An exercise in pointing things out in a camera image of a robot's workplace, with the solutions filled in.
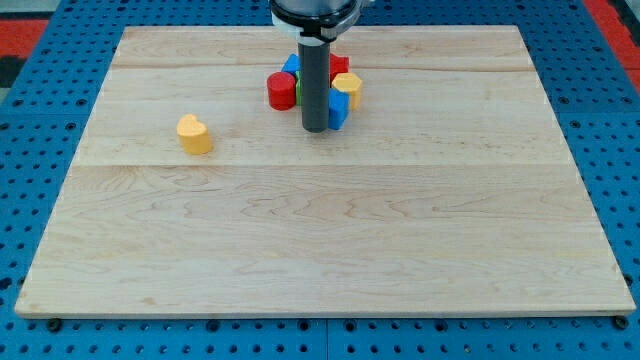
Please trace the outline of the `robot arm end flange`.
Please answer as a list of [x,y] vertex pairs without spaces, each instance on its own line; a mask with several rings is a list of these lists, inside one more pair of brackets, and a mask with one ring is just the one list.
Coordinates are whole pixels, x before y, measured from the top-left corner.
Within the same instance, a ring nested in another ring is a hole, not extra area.
[[273,25],[305,46],[335,41],[375,0],[269,0]]

